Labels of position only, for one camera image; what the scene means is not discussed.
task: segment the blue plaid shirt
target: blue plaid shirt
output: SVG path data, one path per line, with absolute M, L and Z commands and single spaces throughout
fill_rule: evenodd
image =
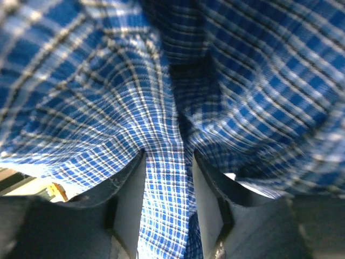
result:
M 202 258 L 193 150 L 345 193 L 344 0 L 1 0 L 0 166 L 81 190 L 147 152 L 139 254 Z

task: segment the plaid fabric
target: plaid fabric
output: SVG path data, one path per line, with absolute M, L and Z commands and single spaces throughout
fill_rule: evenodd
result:
M 0 166 L 87 190 L 145 149 L 140 255 L 202 258 L 194 149 L 345 193 L 343 0 L 0 3 Z

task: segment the blue checkered cloth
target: blue checkered cloth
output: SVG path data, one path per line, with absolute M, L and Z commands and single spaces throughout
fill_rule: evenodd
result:
M 200 152 L 345 193 L 344 0 L 1 0 L 0 166 L 92 188 L 147 152 L 139 254 L 202 258 Z

